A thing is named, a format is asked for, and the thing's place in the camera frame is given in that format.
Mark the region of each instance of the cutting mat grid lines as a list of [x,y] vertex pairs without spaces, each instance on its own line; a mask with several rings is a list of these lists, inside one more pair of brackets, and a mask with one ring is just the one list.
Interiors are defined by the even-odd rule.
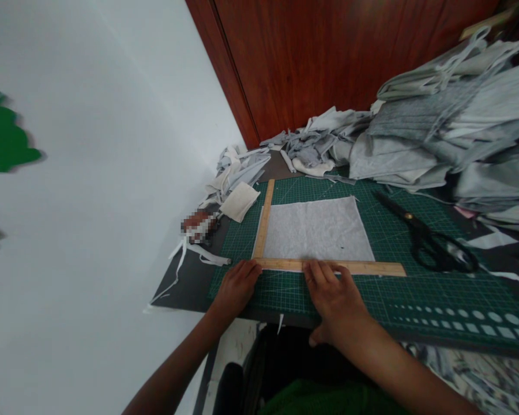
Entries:
[[[220,255],[234,263],[252,257],[267,183],[241,224],[231,221]],[[358,276],[356,284],[374,318],[387,328],[459,339],[485,346],[519,349],[519,302],[500,279],[484,272],[472,278],[461,273],[438,274],[418,265],[411,256],[408,227],[373,196],[386,192],[369,180],[355,186],[306,177],[277,180],[273,205],[336,199],[354,195],[375,259],[400,262],[408,277]],[[387,194],[437,232],[465,237],[432,199],[395,190]],[[230,267],[216,269],[208,298],[213,299]],[[301,273],[265,270],[251,305],[278,312],[316,315]]]

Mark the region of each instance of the green wall decal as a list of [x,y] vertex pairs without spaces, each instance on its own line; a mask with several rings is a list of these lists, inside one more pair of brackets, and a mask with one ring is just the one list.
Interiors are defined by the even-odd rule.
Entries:
[[42,157],[40,151],[29,147],[27,133],[16,125],[17,114],[2,106],[5,101],[6,96],[0,92],[0,172]]

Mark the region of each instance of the table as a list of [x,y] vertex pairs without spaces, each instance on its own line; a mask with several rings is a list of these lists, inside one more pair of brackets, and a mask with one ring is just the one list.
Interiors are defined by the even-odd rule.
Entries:
[[[266,182],[269,179],[279,180],[302,176],[301,173],[290,173],[279,152],[271,152],[271,156],[271,160],[269,160],[265,167],[265,173],[260,180],[261,182]],[[477,229],[475,229],[470,221],[457,213],[453,208],[450,208],[449,210],[452,219],[462,228],[463,231],[465,231],[469,239],[490,233],[490,231],[481,224],[479,224]],[[206,248],[214,254],[218,254],[223,246],[229,221],[230,219],[227,217],[223,217],[220,220],[220,226],[211,239],[212,246]],[[510,234],[519,241],[519,233],[507,230],[502,231]],[[175,279],[175,269],[179,263],[180,255],[181,252],[176,254],[173,261],[171,261],[171,264],[169,265],[156,293],[159,293],[168,287]],[[519,261],[515,259],[515,256],[518,255],[519,243],[505,247],[497,247],[492,250],[483,251],[482,253],[482,256],[487,260],[490,269],[512,271],[519,275]],[[171,288],[170,296],[156,300],[153,305],[198,312],[207,311],[210,305],[210,300],[207,299],[207,294],[214,272],[214,266],[202,263],[198,259],[198,254],[188,251],[185,261],[179,271],[179,283]],[[519,299],[519,283],[509,280],[506,280],[506,283],[510,286],[514,295]],[[247,307],[240,317],[278,324],[280,314],[276,311]],[[308,315],[285,313],[284,324],[312,329],[319,324],[319,320]],[[453,341],[411,332],[402,332],[399,330],[389,330],[389,333],[399,341],[423,342],[426,344],[473,350],[483,353],[502,354],[519,358],[519,353],[512,353],[507,350],[489,349],[480,345],[474,346],[468,342]]]

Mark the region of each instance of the scissors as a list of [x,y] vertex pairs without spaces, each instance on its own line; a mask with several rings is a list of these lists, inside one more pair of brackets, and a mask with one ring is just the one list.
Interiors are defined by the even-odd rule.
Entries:
[[[384,207],[409,226],[413,240],[411,254],[419,265],[428,270],[438,272],[457,270],[464,273],[472,273],[479,269],[477,258],[455,239],[443,233],[433,232],[425,223],[382,193],[375,192],[375,197]],[[447,250],[447,244],[453,245],[463,255],[454,256],[451,254]],[[432,261],[426,262],[424,258],[427,257]]]

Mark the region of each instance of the hand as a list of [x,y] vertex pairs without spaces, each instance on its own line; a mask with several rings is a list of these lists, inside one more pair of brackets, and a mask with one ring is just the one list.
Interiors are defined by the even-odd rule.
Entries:
[[230,324],[252,298],[254,285],[262,272],[261,266],[255,260],[240,261],[223,277],[221,287],[208,312]]
[[323,261],[308,261],[304,265],[311,301],[322,318],[321,325],[311,333],[310,346],[328,343],[340,350],[350,337],[361,338],[363,330],[378,323],[367,311],[350,271],[343,266],[333,269],[342,275],[340,281]]

